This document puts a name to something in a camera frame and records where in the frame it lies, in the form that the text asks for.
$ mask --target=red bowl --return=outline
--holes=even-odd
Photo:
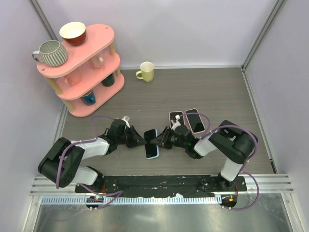
[[[70,22],[60,29],[59,34],[67,43],[78,46],[86,40],[86,26],[81,22]]]

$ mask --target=reflective metallic surface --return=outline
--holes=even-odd
[[[239,195],[237,207],[254,198]],[[82,205],[41,205],[34,231],[292,232],[292,228],[281,195],[261,194],[258,203],[245,211],[223,210],[217,204],[111,205],[98,211]]]

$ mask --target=pink phone case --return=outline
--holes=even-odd
[[[172,123],[170,122],[172,119],[170,118],[170,113],[181,113],[183,115],[182,111],[171,111],[169,112],[169,127],[172,127]]]
[[[201,132],[204,132],[204,131],[205,131],[205,125],[204,125],[202,119],[201,119],[201,122],[202,122],[202,124],[203,124],[204,130],[199,131],[199,132],[193,132],[192,127],[191,127],[191,124],[190,124],[190,121],[189,121],[189,119],[188,119],[188,116],[186,115],[185,117],[187,118],[187,121],[188,121],[188,124],[189,124],[189,127],[190,127],[190,130],[191,130],[192,134],[198,134],[198,133],[201,133]]]

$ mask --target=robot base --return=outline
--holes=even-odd
[[[121,197],[165,198],[177,193],[183,197],[212,197],[213,192],[235,192],[235,185],[223,189],[220,180],[219,176],[213,175],[125,175],[104,176],[102,184],[107,193],[122,190]],[[238,192],[247,191],[243,176],[237,176],[234,182]],[[88,193],[81,186],[76,186],[75,192]]]

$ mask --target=yellow mug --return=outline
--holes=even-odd
[[[151,62],[143,62],[140,65],[140,71],[136,72],[136,77],[145,82],[151,82],[154,78],[154,64]]]

